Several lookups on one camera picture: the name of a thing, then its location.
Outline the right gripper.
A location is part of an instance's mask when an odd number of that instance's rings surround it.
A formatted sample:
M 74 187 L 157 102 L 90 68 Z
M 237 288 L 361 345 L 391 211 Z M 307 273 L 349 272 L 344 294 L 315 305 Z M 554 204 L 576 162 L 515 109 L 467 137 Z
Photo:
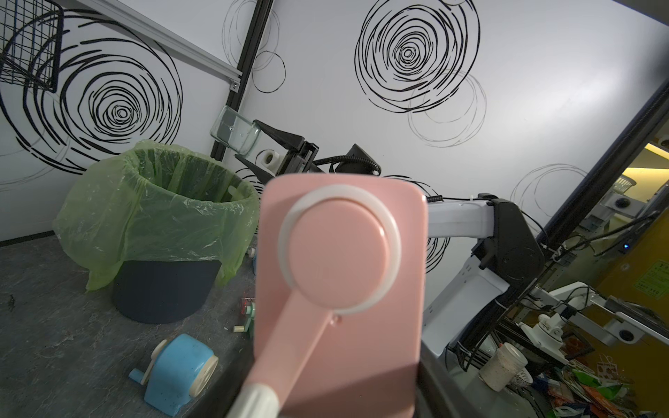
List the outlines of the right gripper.
M 283 157 L 282 163 L 276 172 L 277 175 L 310 172 L 322 173 L 322 170 L 314 163 L 315 157 L 318 151 L 320 151 L 317 145 L 305 141 L 303 136 L 276 129 L 257 119 L 254 120 L 254 124 L 264 134 L 268 135 L 270 139 L 273 139 L 278 145 L 287 150 L 287 153 Z M 236 155 L 235 158 L 240 161 L 242 165 L 245 165 L 261 184 L 266 185 L 275 178 L 271 172 L 267 172 L 261 167 L 258 167 L 241 155 Z

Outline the clear sharpener tray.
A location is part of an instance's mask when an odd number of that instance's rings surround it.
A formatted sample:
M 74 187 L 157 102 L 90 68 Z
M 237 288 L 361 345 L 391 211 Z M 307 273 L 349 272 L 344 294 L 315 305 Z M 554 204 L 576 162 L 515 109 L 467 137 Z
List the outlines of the clear sharpener tray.
M 247 157 L 261 134 L 256 122 L 244 118 L 230 106 L 224 106 L 214 121 L 210 136 L 233 152 Z

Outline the pink pencil sharpener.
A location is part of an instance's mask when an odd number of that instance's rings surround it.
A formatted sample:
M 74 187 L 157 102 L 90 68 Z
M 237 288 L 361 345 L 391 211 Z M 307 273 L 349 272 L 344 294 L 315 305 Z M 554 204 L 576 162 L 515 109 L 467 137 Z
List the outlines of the pink pencil sharpener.
M 410 417 L 428 211 L 408 182 L 289 174 L 261 197 L 254 364 L 232 417 Z

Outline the green sharpener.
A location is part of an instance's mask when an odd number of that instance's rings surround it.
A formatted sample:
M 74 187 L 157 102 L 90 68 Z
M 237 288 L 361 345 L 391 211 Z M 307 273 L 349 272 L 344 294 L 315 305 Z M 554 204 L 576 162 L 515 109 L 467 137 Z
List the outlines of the green sharpener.
M 233 327 L 234 334 L 248 334 L 254 336 L 254 319 L 256 314 L 255 299 L 245 297 L 241 299 L 242 324 Z

